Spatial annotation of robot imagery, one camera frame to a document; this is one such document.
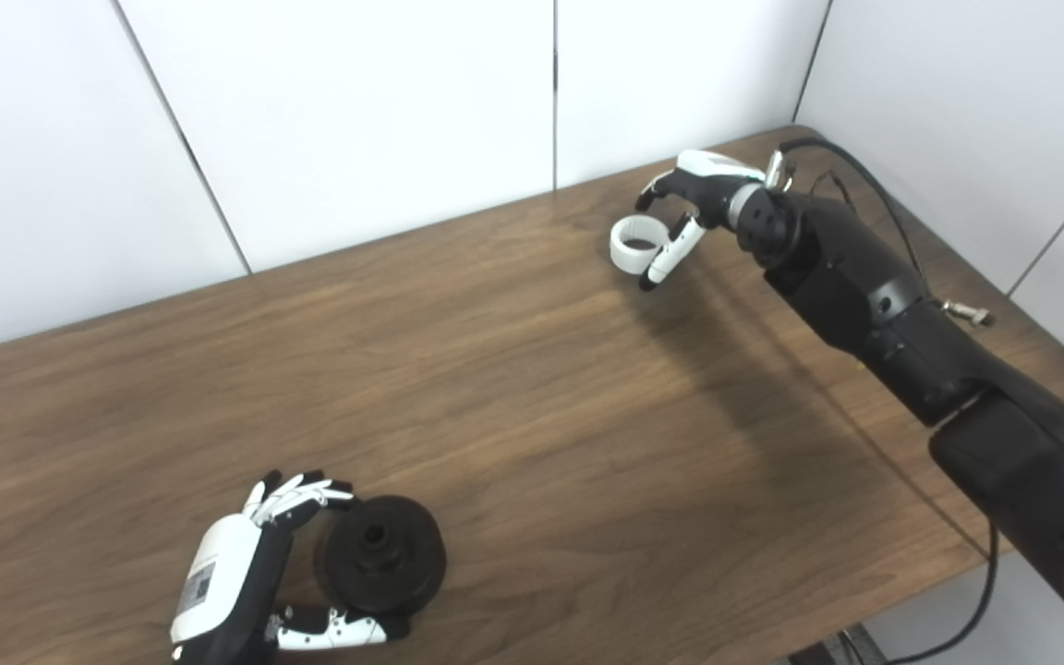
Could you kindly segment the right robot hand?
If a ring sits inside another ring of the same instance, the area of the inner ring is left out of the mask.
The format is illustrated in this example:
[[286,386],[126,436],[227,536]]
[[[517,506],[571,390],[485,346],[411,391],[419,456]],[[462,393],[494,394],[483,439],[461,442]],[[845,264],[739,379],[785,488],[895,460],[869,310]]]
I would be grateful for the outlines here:
[[739,192],[747,195],[765,184],[766,174],[753,165],[701,149],[685,149],[676,159],[675,167],[658,174],[643,188],[635,201],[635,211],[646,213],[658,200],[675,195],[694,209],[688,212],[669,240],[663,244],[639,277],[641,290],[654,290],[671,275],[704,238],[709,230],[733,228],[731,207]]

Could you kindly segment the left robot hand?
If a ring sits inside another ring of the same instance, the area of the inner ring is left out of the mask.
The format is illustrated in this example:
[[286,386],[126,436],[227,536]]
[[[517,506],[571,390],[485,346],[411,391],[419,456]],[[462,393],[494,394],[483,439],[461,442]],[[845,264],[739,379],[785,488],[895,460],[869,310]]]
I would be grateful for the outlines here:
[[351,484],[320,470],[263,476],[242,509],[211,525],[199,544],[170,627],[173,664],[273,664],[282,651],[405,639],[405,616],[275,605],[295,531],[322,510],[358,503]]

